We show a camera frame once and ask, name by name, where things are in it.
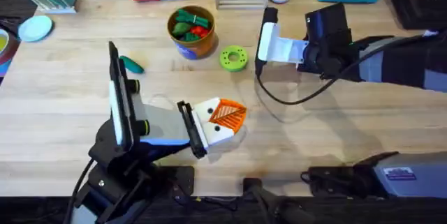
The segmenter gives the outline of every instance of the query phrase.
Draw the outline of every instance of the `small green object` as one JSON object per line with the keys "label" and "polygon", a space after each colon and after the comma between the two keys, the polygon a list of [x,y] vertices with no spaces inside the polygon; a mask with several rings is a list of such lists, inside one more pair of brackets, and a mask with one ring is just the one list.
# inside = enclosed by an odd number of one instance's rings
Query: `small green object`
{"label": "small green object", "polygon": [[186,23],[186,22],[178,22],[174,26],[173,35],[174,36],[183,36],[186,32],[191,29],[192,25]]}
{"label": "small green object", "polygon": [[193,15],[193,14],[189,13],[188,11],[183,10],[181,8],[177,12],[178,12],[178,16],[175,18],[175,20],[177,22],[190,22],[192,24],[200,25],[200,26],[208,29],[209,22],[207,19],[205,19],[203,17],[199,17],[197,15]]}
{"label": "small green object", "polygon": [[120,56],[120,59],[124,62],[124,67],[126,67],[128,70],[130,70],[133,73],[141,74],[145,72],[145,69],[142,68],[140,65],[138,65],[134,60],[126,57],[126,56]]}
{"label": "small green object", "polygon": [[197,36],[196,34],[192,33],[192,32],[188,32],[186,33],[181,40],[185,41],[185,42],[192,42],[195,40],[199,40],[200,36]]}
{"label": "small green object", "polygon": [[248,60],[247,51],[237,45],[226,47],[221,51],[219,57],[221,66],[230,72],[243,70],[247,66]]}

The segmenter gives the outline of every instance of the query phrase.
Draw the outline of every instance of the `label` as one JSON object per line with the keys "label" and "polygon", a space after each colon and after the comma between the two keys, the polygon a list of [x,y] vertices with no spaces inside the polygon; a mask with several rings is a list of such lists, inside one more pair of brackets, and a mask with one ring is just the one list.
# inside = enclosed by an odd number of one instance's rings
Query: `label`
{"label": "label", "polygon": [[197,59],[197,54],[194,51],[192,51],[192,50],[188,49],[187,47],[180,45],[178,43],[175,43],[175,46],[177,46],[177,49],[179,50],[180,54],[183,55],[183,57],[186,57],[187,59],[192,59],[192,60]]}
{"label": "label", "polygon": [[384,168],[388,180],[416,180],[413,170],[410,167]]}

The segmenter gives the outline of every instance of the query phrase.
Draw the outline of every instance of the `green plastic gear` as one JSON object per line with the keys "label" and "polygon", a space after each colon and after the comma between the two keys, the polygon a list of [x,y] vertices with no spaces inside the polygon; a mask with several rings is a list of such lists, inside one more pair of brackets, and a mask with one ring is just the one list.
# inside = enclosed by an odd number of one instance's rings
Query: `green plastic gear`
{"label": "green plastic gear", "polygon": [[247,66],[249,56],[243,47],[231,45],[221,51],[219,60],[224,69],[236,72],[243,70]]}

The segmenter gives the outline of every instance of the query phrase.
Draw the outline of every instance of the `cable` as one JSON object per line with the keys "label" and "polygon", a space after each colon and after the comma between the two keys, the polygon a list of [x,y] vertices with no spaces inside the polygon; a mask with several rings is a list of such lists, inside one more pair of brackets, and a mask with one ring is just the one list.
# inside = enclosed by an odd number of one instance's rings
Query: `cable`
{"label": "cable", "polygon": [[265,203],[264,203],[263,199],[260,197],[260,195],[256,191],[251,190],[250,192],[255,197],[256,201],[258,202],[259,207],[261,208],[261,212],[263,213],[265,223],[271,224],[270,215],[268,213],[267,208],[265,207]]}
{"label": "cable", "polygon": [[326,89],[328,89],[331,85],[333,85],[338,79],[342,78],[345,74],[347,74],[352,68],[358,66],[360,63],[362,63],[363,61],[373,57],[376,53],[383,51],[389,47],[394,47],[394,46],[398,46],[398,45],[403,45],[405,43],[412,43],[416,40],[420,40],[421,38],[423,38],[421,35],[418,36],[412,36],[409,38],[403,38],[403,39],[399,39],[399,40],[395,40],[391,43],[388,43],[386,45],[382,45],[381,47],[376,48],[375,50],[372,50],[371,52],[368,52],[366,55],[364,55],[363,57],[359,58],[357,61],[353,62],[351,65],[349,65],[348,67],[346,67],[342,72],[338,73],[336,76],[334,76],[331,81],[327,82],[325,85],[323,85],[320,89],[318,89],[317,91],[315,91],[314,93],[308,95],[305,98],[302,98],[300,100],[297,101],[293,101],[293,102],[289,102],[289,101],[284,101],[281,100],[275,96],[273,96],[273,94],[271,94],[264,86],[264,84],[261,82],[261,74],[256,75],[256,78],[258,80],[259,86],[261,86],[262,90],[264,90],[264,92],[271,97],[273,100],[277,101],[278,103],[281,103],[283,105],[299,105],[301,103],[304,103],[308,100],[311,100],[313,98],[315,98],[316,96],[318,96],[319,94],[321,94],[323,91],[325,91]]}
{"label": "cable", "polygon": [[73,193],[70,198],[70,201],[68,202],[67,212],[65,213],[63,224],[69,224],[71,222],[71,215],[73,214],[73,206],[75,204],[76,195],[78,194],[79,187],[81,187],[81,183],[84,180],[85,175],[89,171],[91,164],[93,164],[93,158],[90,158],[90,161],[85,166],[84,170],[82,171],[81,175],[79,176],[78,182],[76,182],[75,188],[73,189]]}

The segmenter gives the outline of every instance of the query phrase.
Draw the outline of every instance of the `wooden tabletop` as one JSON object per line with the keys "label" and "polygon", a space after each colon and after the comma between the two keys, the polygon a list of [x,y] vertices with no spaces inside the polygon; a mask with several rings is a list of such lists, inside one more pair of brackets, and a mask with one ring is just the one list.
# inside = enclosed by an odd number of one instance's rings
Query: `wooden tabletop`
{"label": "wooden tabletop", "polygon": [[[219,46],[203,60],[184,59],[169,38],[169,14],[187,5],[210,10]],[[304,14],[324,6],[290,0],[279,9],[281,36],[302,38]],[[353,37],[410,36],[399,29],[388,0],[346,5]],[[196,160],[189,149],[161,160],[193,165],[196,195],[238,195],[245,177],[260,177],[276,193],[309,195],[300,173],[313,165],[352,164],[383,151],[447,150],[447,95],[392,84],[336,82],[299,106],[268,98],[254,82],[253,60],[261,10],[219,10],[214,0],[136,3],[83,0],[76,15],[51,15],[54,31],[39,43],[22,43],[0,86],[0,196],[70,195],[89,157],[99,126],[109,118],[108,44],[141,63],[145,103],[174,108],[228,98],[248,116],[231,143]],[[241,45],[249,65],[239,73],[219,66],[228,45]],[[317,90],[317,75],[273,64],[262,79],[278,97],[296,100]]]}

